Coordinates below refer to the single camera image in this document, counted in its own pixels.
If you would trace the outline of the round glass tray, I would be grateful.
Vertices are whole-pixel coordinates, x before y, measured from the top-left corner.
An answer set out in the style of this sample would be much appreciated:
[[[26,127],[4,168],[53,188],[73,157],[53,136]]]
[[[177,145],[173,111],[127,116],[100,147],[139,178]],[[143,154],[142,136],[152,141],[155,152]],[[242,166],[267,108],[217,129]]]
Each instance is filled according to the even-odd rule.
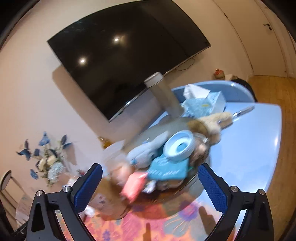
[[[210,145],[207,126],[193,118],[164,117],[134,137],[123,151],[136,171],[147,173],[134,203],[162,203],[179,196],[195,183]]]

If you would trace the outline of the black wall television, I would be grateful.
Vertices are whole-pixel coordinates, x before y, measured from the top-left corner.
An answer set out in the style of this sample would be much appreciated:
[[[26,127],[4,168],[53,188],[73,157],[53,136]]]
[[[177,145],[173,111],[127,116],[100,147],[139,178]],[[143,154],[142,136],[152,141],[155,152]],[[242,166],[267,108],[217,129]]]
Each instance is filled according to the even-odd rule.
[[[48,44],[108,121],[166,74],[210,47],[194,21],[173,1],[132,1],[88,15]]]

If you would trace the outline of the grey cylindrical canister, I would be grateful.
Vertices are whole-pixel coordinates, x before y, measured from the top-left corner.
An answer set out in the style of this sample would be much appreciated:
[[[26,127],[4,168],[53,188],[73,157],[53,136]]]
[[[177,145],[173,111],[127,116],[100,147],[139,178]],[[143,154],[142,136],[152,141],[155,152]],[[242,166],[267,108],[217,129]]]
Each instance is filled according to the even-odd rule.
[[[166,84],[160,72],[156,72],[148,77],[144,83],[171,118],[178,118],[183,115],[183,107],[180,105],[170,87]]]

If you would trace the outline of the orange floral table mat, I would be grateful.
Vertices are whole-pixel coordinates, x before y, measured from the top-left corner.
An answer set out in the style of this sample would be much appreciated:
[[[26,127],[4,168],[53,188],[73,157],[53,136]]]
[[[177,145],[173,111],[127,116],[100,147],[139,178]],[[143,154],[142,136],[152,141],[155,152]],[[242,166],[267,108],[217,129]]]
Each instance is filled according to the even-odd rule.
[[[212,204],[198,201],[191,188],[164,204],[135,205],[122,219],[84,216],[95,240],[205,240],[221,217]]]

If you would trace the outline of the beige plush toy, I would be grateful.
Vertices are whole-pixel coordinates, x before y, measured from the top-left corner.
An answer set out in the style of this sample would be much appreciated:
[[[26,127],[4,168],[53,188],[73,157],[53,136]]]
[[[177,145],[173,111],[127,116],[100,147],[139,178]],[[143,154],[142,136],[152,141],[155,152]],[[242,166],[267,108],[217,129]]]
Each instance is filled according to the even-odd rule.
[[[203,116],[187,123],[195,141],[195,149],[189,157],[190,167],[198,166],[206,160],[210,147],[220,142],[221,131],[231,124],[232,114],[227,111]]]

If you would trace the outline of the blue and white flower bouquet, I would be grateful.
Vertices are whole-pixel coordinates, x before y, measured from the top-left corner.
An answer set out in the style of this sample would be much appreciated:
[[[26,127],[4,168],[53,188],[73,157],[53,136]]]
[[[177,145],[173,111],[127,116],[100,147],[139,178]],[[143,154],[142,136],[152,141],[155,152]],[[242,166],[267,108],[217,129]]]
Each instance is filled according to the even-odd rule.
[[[37,161],[36,168],[30,170],[30,176],[35,180],[39,178],[45,179],[47,186],[53,186],[67,169],[65,165],[66,149],[72,146],[72,143],[68,142],[68,136],[64,135],[53,146],[48,134],[43,132],[38,146],[38,148],[31,150],[29,141],[25,140],[16,153],[19,156],[24,156],[27,161],[35,159]]]

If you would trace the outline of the tissue box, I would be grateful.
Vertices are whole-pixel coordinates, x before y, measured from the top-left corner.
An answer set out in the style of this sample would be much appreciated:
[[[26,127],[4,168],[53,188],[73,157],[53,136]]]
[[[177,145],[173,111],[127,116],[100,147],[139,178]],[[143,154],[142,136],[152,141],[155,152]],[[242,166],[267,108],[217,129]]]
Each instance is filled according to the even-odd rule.
[[[181,106],[183,117],[201,118],[215,113],[222,113],[226,108],[226,99],[221,91],[211,92],[197,85],[185,86],[183,96],[185,100]]]

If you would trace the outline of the red small jar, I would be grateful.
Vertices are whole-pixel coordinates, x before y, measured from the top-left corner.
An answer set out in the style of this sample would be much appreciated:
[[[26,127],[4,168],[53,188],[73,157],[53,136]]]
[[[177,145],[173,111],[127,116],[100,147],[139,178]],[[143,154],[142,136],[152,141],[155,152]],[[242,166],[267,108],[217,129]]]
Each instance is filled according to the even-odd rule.
[[[225,80],[225,74],[223,70],[216,69],[213,75],[217,80]]]

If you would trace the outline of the white door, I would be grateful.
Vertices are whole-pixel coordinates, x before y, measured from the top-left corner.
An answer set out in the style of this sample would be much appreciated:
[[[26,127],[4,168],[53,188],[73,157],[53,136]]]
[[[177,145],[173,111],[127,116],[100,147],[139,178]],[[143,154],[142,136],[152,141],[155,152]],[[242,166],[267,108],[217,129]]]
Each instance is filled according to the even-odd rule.
[[[283,23],[259,1],[215,1],[235,29],[254,75],[295,77],[295,44]]]

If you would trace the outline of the white blue bowl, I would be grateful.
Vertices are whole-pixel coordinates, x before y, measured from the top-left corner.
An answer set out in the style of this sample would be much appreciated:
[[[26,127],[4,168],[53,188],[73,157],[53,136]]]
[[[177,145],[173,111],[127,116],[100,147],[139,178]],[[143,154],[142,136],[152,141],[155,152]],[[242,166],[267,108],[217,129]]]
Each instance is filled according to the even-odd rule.
[[[191,131],[182,130],[171,136],[165,143],[163,154],[173,162],[187,159],[195,149],[195,138]]]

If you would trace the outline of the teal cloth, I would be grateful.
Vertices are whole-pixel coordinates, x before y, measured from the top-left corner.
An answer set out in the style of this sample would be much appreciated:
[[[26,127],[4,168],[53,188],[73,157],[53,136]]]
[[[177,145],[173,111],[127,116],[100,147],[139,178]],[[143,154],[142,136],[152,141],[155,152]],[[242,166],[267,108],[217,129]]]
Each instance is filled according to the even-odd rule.
[[[183,180],[187,177],[188,166],[189,158],[173,162],[165,155],[161,155],[151,162],[147,177],[156,181]]]

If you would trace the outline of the amber glass bottle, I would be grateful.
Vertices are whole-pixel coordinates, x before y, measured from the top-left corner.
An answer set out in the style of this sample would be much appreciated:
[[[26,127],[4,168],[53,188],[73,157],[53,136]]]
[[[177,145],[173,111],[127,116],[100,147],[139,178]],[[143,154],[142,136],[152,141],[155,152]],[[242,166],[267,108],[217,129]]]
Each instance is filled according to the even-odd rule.
[[[106,149],[112,145],[112,142],[107,138],[98,137],[98,139],[100,140],[103,149]]]

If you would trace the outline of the light blue plush toy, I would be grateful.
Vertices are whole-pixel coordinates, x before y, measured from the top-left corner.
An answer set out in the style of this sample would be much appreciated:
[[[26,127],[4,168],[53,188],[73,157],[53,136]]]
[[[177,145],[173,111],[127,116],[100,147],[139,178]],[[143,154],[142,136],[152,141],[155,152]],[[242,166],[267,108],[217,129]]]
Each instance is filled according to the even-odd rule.
[[[153,159],[156,158],[158,149],[165,144],[169,138],[169,132],[165,131],[150,142],[133,148],[127,154],[127,160],[136,169],[144,169],[150,166]]]

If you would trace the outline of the pink pouch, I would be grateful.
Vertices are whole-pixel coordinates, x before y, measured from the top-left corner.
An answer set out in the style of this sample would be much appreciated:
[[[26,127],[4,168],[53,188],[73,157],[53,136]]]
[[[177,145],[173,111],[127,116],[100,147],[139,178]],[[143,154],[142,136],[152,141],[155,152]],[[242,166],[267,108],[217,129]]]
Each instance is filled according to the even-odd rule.
[[[120,195],[125,198],[129,204],[133,203],[140,192],[144,189],[147,176],[147,172],[134,172],[129,176],[120,193]]]

